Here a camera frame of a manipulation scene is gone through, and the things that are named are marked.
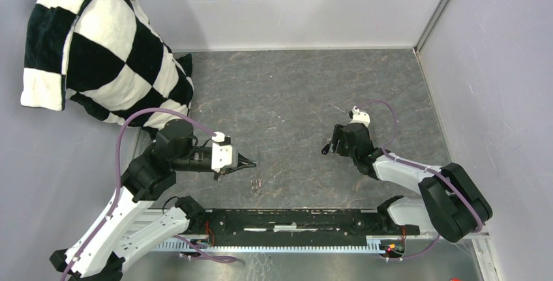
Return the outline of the key with red tag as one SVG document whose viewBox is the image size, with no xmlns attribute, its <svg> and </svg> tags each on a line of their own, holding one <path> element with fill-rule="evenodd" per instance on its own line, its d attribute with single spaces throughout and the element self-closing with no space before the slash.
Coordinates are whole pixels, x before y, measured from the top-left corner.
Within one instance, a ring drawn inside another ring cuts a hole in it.
<svg viewBox="0 0 553 281">
<path fill-rule="evenodd" d="M 251 180 L 251 190 L 255 195 L 260 196 L 263 192 L 262 190 L 262 180 L 261 179 L 252 179 Z"/>
</svg>

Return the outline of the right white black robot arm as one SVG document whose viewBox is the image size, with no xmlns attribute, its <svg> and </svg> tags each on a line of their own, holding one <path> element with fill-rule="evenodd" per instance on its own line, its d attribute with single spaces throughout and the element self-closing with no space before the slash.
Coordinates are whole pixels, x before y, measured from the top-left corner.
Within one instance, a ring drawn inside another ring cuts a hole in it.
<svg viewBox="0 0 553 281">
<path fill-rule="evenodd" d="M 460 164 L 427 166 L 375 147 L 364 124 L 335 125 L 321 152 L 348 157 L 361 174 L 420 196 L 417 200 L 399 196 L 382 205 L 384 212 L 376 223 L 385 234 L 410 225 L 433 229 L 456 243 L 480 231 L 493 216 L 491 205 Z"/>
</svg>

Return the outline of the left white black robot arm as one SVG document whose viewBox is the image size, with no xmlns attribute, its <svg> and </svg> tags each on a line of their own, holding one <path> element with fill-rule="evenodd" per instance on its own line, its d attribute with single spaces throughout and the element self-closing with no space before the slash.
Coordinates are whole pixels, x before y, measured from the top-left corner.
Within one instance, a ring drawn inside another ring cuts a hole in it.
<svg viewBox="0 0 553 281">
<path fill-rule="evenodd" d="M 56 250 L 50 262 L 63 280 L 120 280 L 133 264 L 165 240 L 203 229 L 204 208 L 186 196 L 142 229 L 127 233 L 176 183 L 178 171 L 212 172 L 217 180 L 256 165 L 238 152 L 230 137 L 219 133 L 210 146 L 199 145 L 193 125 L 174 119 L 130 162 L 122 173 L 121 186 L 83 237 L 70 248 Z"/>
</svg>

